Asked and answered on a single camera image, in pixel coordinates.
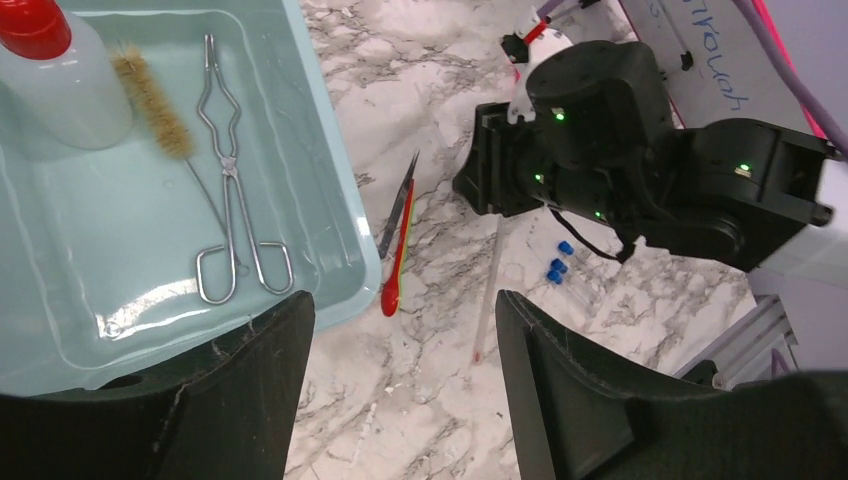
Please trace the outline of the tan test tube brush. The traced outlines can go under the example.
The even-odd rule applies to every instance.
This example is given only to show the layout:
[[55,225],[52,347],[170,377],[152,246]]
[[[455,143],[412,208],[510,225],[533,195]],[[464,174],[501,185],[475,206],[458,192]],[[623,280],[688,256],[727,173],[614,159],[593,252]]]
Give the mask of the tan test tube brush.
[[[225,215],[221,214],[215,206],[209,190],[191,163],[191,158],[194,156],[196,150],[192,134],[183,119],[173,108],[164,88],[155,78],[151,67],[142,56],[140,49],[133,45],[128,45],[126,48],[119,48],[113,52],[111,63],[130,100],[133,101],[134,106],[141,112],[162,152],[169,158],[184,161],[215,215],[220,229],[226,235],[229,230],[225,225]],[[220,75],[221,72],[217,62],[214,38],[207,35],[204,40],[204,93],[201,94],[196,110],[201,120],[206,122],[213,134],[213,150],[215,150],[216,155],[224,162],[222,173],[225,176],[229,175],[235,178],[236,158],[233,156],[235,153],[225,156],[220,152],[216,136],[217,130],[204,113],[204,106],[211,93],[211,74],[213,71],[217,76],[221,91],[235,108],[235,115],[230,122],[229,133],[234,149],[233,152],[237,152],[238,147],[234,137],[234,126],[240,118],[240,107],[232,98]]]

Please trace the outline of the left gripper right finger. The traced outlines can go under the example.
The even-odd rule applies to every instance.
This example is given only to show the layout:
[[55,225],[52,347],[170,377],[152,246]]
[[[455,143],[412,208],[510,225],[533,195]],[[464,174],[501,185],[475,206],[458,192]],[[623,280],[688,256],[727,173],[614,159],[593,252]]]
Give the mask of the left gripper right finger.
[[647,368],[502,290],[496,331],[525,479],[843,479],[847,376],[733,391]]

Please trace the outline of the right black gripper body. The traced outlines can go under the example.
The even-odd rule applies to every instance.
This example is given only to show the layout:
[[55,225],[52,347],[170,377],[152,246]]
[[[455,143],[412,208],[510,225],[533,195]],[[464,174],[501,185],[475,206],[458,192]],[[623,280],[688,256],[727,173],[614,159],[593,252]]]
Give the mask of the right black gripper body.
[[548,206],[604,223],[627,244],[682,244],[683,217],[667,203],[682,134],[647,44],[579,43],[543,61],[524,90],[531,120],[510,124],[505,104],[476,109],[453,188],[477,214]]

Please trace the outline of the metal tweezers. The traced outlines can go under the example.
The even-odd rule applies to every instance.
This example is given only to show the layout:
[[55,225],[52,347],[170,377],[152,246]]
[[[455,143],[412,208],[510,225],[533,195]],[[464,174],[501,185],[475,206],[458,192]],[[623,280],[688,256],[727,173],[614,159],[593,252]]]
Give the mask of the metal tweezers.
[[399,187],[397,192],[394,204],[388,216],[385,227],[383,228],[382,236],[380,238],[380,242],[377,245],[378,255],[380,259],[384,259],[387,254],[389,247],[391,246],[392,239],[394,237],[397,226],[400,222],[401,215],[403,213],[405,202],[408,198],[408,195],[411,190],[413,175],[415,171],[415,167],[420,155],[420,151],[416,150],[413,154],[413,157],[410,161],[410,165],[407,169],[407,172],[403,178],[403,181]]

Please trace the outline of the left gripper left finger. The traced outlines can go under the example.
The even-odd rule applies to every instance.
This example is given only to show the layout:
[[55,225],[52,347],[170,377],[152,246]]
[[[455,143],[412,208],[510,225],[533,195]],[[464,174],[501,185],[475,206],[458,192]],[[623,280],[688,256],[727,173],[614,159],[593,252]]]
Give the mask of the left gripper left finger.
[[1,398],[5,479],[280,479],[313,340],[298,291],[97,390]]

